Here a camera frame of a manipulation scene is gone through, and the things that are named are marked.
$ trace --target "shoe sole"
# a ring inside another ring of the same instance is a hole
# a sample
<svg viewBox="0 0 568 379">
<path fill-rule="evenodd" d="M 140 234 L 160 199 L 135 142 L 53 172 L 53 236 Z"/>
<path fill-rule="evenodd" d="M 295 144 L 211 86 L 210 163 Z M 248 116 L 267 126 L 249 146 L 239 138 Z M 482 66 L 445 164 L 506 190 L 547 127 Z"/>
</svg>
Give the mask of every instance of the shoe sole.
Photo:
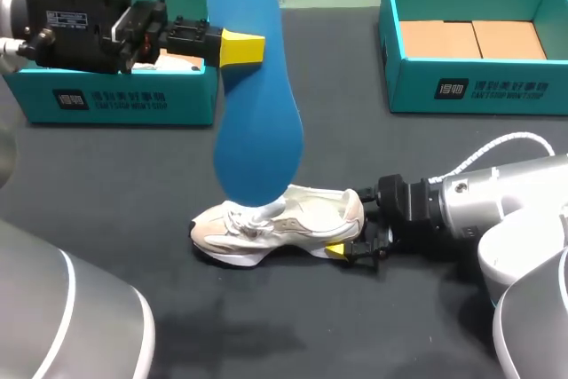
<svg viewBox="0 0 568 379">
<path fill-rule="evenodd" d="M 342 240 L 342 242 L 347 242 L 347 241 L 352 241 L 355 240 L 357 238 L 357 236 L 355 237 L 350 237 L 348 239 Z M 328 252 L 326 250 L 326 247 L 329 246 L 330 244 L 333 243 L 326 243 L 324 245 L 300 245 L 300 244 L 291 244 L 289 246 L 295 246 L 297 248 L 303 249 L 306 252 L 308 252 L 310 255 L 312 255 L 313 257 L 319 257 L 322 259 L 343 259 L 342 257 L 339 257 L 338 255 L 334 254 L 333 252 Z M 199 249 L 201 252 L 203 252 L 205 255 L 207 255 L 208 257 L 212 257 L 213 259 L 216 259 L 219 262 L 222 262 L 224 264 L 229 264 L 229 265 L 234 265 L 234 266 L 244 266 L 244 267 L 251 267 L 251 266 L 257 266 L 258 264 L 260 264 L 262 262 L 262 260 L 267 257 L 268 255 L 270 255 L 274 250 L 279 249 L 278 248 L 272 248 L 272 249 L 266 249 L 266 250 L 258 250 L 255 253 L 249 253 L 246 255 L 225 255 L 225 254 L 220 254 L 220 253 L 215 253 L 215 252 L 211 252 L 209 250 L 206 250 L 204 248 L 202 248 L 201 246 L 199 246 L 197 243 L 193 242 L 193 245 Z"/>
<path fill-rule="evenodd" d="M 207 0 L 212 26 L 265 39 L 264 61 L 223 67 L 225 114 L 214 165 L 227 198 L 263 206 L 292 182 L 304 150 L 304 130 L 288 80 L 279 0 Z"/>
</svg>

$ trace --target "teal box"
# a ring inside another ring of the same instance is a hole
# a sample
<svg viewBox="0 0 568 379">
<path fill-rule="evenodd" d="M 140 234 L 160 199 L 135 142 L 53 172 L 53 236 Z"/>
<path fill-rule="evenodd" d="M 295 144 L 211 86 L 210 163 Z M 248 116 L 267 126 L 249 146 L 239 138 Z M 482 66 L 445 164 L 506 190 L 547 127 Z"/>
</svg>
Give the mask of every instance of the teal box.
<svg viewBox="0 0 568 379">
<path fill-rule="evenodd" d="M 168 15 L 206 18 L 206 0 L 166 0 Z M 217 71 L 134 70 L 100 75 L 35 64 L 4 77 L 32 123 L 210 125 Z"/>
<path fill-rule="evenodd" d="M 532 21 L 547 59 L 408 58 L 399 22 Z M 382 0 L 394 113 L 568 114 L 568 0 Z"/>
</svg>

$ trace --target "shoe lace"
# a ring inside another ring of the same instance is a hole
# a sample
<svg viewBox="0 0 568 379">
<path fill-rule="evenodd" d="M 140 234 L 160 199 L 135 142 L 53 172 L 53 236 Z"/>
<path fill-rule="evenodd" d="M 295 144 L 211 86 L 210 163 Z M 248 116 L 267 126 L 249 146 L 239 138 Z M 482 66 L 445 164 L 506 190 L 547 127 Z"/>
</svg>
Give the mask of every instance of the shoe lace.
<svg viewBox="0 0 568 379">
<path fill-rule="evenodd" d="M 255 238 L 271 232 L 274 227 L 270 219 L 257 219 L 254 210 L 227 203 L 224 211 L 225 227 L 232 234 L 245 234 Z"/>
</svg>

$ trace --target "dark gray table surface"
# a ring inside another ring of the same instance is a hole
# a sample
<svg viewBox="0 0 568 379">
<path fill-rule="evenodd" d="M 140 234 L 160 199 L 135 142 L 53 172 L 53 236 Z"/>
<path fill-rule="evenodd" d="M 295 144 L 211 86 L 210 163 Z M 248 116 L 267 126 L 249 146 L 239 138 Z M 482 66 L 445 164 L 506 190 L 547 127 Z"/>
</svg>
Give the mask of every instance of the dark gray table surface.
<svg viewBox="0 0 568 379">
<path fill-rule="evenodd" d="M 343 189 L 391 173 L 435 176 L 517 130 L 568 151 L 563 118 L 390 114 L 377 16 L 284 12 L 305 130 L 297 184 Z M 502 378 L 474 250 L 458 263 L 393 257 L 378 275 L 297 253 L 254 270 L 219 268 L 196 258 L 186 237 L 189 220 L 223 200 L 214 129 L 31 126 L 5 87 L 0 93 L 20 150 L 0 217 L 146 296 L 157 327 L 152 378 Z M 510 142 L 479 167 L 544 154 L 533 142 Z"/>
</svg>

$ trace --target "cable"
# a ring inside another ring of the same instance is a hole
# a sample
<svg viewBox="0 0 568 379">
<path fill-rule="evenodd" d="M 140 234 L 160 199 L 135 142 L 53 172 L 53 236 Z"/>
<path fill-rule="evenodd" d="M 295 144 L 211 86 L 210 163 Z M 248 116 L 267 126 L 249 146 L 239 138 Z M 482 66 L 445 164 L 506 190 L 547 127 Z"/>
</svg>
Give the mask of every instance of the cable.
<svg viewBox="0 0 568 379">
<path fill-rule="evenodd" d="M 515 139 L 530 139 L 534 142 L 538 142 L 539 144 L 541 144 L 544 147 L 545 150 L 547 150 L 548 155 L 555 155 L 554 149 L 552 148 L 552 146 L 548 143 L 548 141 L 545 138 L 540 137 L 539 135 L 536 135 L 536 134 L 531 133 L 531 132 L 514 132 L 514 133 L 510 133 L 508 135 L 503 135 L 502 137 L 498 137 L 498 138 L 494 139 L 493 141 L 485 144 L 484 146 L 479 148 L 474 154 L 472 154 L 470 157 L 468 157 L 464 162 L 462 162 L 457 168 L 455 168 L 451 172 L 446 173 L 445 175 L 443 175 L 441 177 L 430 178 L 430 179 L 428 179 L 428 182 L 430 182 L 431 184 L 437 184 L 437 183 L 442 182 L 442 180 L 446 177 L 451 177 L 453 175 L 457 175 L 459 173 L 462 173 L 469 166 L 471 166 L 474 162 L 476 162 L 481 156 L 483 156 L 484 154 L 486 154 L 490 150 L 493 150 L 495 147 L 501 145 L 504 142 L 512 141 L 512 140 L 515 140 Z"/>
</svg>

